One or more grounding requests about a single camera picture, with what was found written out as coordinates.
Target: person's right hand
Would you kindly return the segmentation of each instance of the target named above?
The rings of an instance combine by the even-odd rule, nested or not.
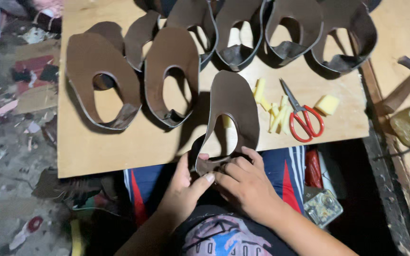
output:
[[[235,197],[250,218],[269,226],[271,219],[282,214],[285,203],[265,174],[262,156],[247,147],[242,147],[242,152],[252,159],[252,163],[243,157],[234,158],[225,165],[225,174],[215,173],[215,181],[230,193],[221,193],[227,201],[234,201],[230,197]]]

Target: black t-shirt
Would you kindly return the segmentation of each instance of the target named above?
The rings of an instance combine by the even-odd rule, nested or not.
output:
[[[219,206],[197,206],[175,231],[168,255],[297,255],[267,227]]]

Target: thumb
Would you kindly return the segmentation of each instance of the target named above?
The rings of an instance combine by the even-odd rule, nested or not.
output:
[[[214,173],[207,173],[202,177],[198,178],[190,186],[191,197],[195,200],[199,200],[199,197],[205,193],[205,191],[213,184],[214,182]]]

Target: white stripe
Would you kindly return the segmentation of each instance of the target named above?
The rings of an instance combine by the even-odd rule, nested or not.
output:
[[[131,186],[129,184],[129,176],[130,176],[129,169],[125,169],[123,173],[124,173],[124,185],[126,185],[126,189],[128,190],[129,200],[132,201]]]
[[[303,154],[302,154],[302,176],[303,176],[303,191],[305,190],[305,158],[306,158],[306,154],[305,154],[305,146],[302,146],[303,148]]]
[[[302,192],[302,196],[303,196],[303,175],[302,175],[302,162],[300,160],[300,154],[301,154],[301,150],[299,146],[295,147],[295,152],[297,153],[297,170],[298,170],[298,177],[299,177],[299,183],[300,183],[300,191]]]
[[[290,155],[290,158],[291,158],[291,162],[292,162],[292,169],[293,169],[293,176],[294,176],[294,178],[295,178],[295,183],[297,184],[297,190],[300,190],[300,185],[299,185],[299,183],[298,183],[298,178],[297,178],[297,176],[298,176],[298,174],[297,174],[297,168],[295,168],[295,161],[294,161],[294,159],[293,159],[293,148],[292,147],[289,147],[289,155]],[[303,195],[300,195],[300,198],[301,198],[301,200],[302,200],[302,204],[303,204]]]

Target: red bag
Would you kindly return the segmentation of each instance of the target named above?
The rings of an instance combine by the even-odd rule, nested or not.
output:
[[[311,149],[306,152],[305,165],[305,185],[308,187],[323,189],[317,149]]]

